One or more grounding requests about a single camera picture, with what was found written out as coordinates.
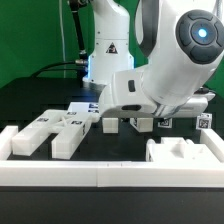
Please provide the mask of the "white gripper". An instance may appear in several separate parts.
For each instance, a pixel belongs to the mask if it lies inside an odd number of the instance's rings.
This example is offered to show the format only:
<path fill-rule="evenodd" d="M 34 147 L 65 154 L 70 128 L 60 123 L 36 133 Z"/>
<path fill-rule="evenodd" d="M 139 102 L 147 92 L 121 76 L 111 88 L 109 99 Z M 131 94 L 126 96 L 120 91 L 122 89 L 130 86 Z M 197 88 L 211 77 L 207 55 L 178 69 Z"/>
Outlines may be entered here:
<path fill-rule="evenodd" d="M 192 118 L 203 113 L 215 94 L 199 90 L 179 108 L 162 107 L 146 96 L 141 86 L 144 66 L 114 73 L 99 97 L 99 112 L 104 118 Z"/>

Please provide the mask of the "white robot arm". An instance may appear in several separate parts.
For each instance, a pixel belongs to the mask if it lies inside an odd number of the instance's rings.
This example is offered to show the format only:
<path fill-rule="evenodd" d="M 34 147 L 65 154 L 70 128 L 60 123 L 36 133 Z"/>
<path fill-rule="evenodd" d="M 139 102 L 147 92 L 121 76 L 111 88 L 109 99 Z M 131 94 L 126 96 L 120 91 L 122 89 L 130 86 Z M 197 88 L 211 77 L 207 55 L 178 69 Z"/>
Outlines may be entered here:
<path fill-rule="evenodd" d="M 95 49 L 81 50 L 90 72 L 83 81 L 101 91 L 107 118 L 179 118 L 203 113 L 214 94 L 201 87 L 224 57 L 223 0 L 138 0 L 135 36 L 148 62 L 132 67 L 127 11 L 114 0 L 68 0 L 74 18 L 93 7 Z"/>

